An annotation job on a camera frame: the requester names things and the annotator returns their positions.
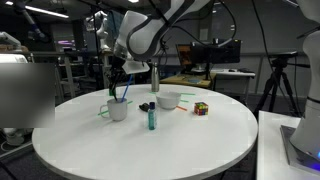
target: mug handle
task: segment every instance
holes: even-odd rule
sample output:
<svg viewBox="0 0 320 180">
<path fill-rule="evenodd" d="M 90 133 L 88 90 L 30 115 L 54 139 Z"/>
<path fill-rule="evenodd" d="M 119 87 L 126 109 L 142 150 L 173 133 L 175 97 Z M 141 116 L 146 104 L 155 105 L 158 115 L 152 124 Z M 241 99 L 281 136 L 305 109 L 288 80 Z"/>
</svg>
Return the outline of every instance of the mug handle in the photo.
<svg viewBox="0 0 320 180">
<path fill-rule="evenodd" d="M 103 115 L 107 114 L 109 111 L 108 111 L 108 110 L 107 110 L 107 111 L 102 111 L 102 108 L 104 108 L 104 107 L 108 107 L 108 105 L 102 105 L 102 106 L 100 106 L 99 115 L 100 115 L 101 117 L 103 117 L 103 118 L 107 118 L 107 117 L 105 117 L 105 116 L 103 116 Z"/>
</svg>

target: blue bottle cap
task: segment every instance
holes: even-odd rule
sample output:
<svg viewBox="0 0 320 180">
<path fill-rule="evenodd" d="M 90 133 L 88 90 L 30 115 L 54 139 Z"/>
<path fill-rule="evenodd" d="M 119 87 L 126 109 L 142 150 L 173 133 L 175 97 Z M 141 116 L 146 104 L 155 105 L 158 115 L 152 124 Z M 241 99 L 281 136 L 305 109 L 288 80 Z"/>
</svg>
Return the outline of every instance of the blue bottle cap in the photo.
<svg viewBox="0 0 320 180">
<path fill-rule="evenodd" d="M 156 103 L 154 103 L 154 102 L 150 102 L 150 104 L 149 104 L 149 108 L 150 108 L 151 110 L 156 109 Z"/>
</svg>

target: round white table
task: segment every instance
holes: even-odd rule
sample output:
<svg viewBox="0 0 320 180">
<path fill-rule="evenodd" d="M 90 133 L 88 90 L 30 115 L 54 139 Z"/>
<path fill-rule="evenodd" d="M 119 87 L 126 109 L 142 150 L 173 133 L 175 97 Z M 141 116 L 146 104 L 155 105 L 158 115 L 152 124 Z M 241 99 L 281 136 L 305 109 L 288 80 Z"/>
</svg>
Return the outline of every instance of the round white table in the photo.
<svg viewBox="0 0 320 180">
<path fill-rule="evenodd" d="M 32 141 L 40 160 L 69 179 L 204 179 L 239 162 L 251 150 L 258 126 L 248 108 L 225 95 L 187 86 L 160 85 L 182 95 L 183 111 L 157 107 L 158 127 L 150 131 L 139 109 L 156 101 L 151 85 L 130 86 L 128 116 L 114 122 L 98 116 L 112 97 L 90 93 L 56 108 L 55 126 L 35 129 Z M 124 88 L 118 88 L 119 97 Z M 193 114 L 194 103 L 209 105 L 208 116 Z"/>
</svg>

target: camera on tripod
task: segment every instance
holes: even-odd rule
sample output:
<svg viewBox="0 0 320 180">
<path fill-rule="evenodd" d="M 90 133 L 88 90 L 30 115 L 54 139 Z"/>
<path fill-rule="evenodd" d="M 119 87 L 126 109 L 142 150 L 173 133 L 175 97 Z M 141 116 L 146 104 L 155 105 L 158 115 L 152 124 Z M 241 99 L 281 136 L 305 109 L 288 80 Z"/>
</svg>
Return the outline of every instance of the camera on tripod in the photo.
<svg viewBox="0 0 320 180">
<path fill-rule="evenodd" d="M 285 68 L 288 66 L 288 60 L 290 58 L 295 58 L 298 56 L 298 52 L 287 52 L 287 53 L 279 53 L 279 54 L 272 54 L 269 55 L 269 58 L 276 58 L 272 61 L 272 67 L 282 67 Z"/>
<path fill-rule="evenodd" d="M 289 100 L 291 102 L 290 111 L 292 111 L 292 113 L 296 116 L 299 115 L 298 108 L 292 96 L 293 92 L 292 92 L 287 74 L 283 72 L 283 69 L 290 64 L 288 63 L 288 60 L 290 58 L 295 58 L 297 56 L 298 56 L 298 53 L 296 51 L 269 55 L 269 58 L 275 58 L 275 60 L 273 60 L 271 63 L 272 67 L 274 67 L 275 70 L 272 72 L 271 77 L 266 82 L 263 95 L 254 111 L 255 116 L 258 116 L 259 111 L 263 108 L 271 90 L 272 90 L 272 95 L 271 95 L 271 101 L 269 105 L 269 112 L 273 111 L 281 78 L 283 79 L 283 83 L 285 85 L 287 94 L 289 96 Z"/>
</svg>

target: wooden desk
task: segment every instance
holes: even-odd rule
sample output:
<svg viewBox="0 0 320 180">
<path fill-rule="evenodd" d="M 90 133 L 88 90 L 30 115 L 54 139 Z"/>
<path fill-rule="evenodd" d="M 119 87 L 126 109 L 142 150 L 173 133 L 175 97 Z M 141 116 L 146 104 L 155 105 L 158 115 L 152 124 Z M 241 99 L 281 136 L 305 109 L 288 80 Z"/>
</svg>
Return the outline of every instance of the wooden desk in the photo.
<svg viewBox="0 0 320 180">
<path fill-rule="evenodd" d="M 212 80 L 216 77 L 215 73 L 211 73 L 211 78 Z M 190 83 L 188 82 L 188 80 L 190 78 L 198 78 L 201 79 L 201 82 L 198 84 L 195 83 Z M 171 76 L 169 78 L 166 79 L 162 79 L 160 81 L 161 84 L 177 84 L 177 85 L 184 85 L 184 86 L 193 86 L 193 87 L 200 87 L 200 88 L 210 88 L 212 85 L 211 80 L 203 80 L 205 79 L 205 75 L 203 76 L 193 76 L 193 75 L 183 75 L 183 74 L 179 74 L 179 75 L 175 75 L 175 76 Z"/>
</svg>

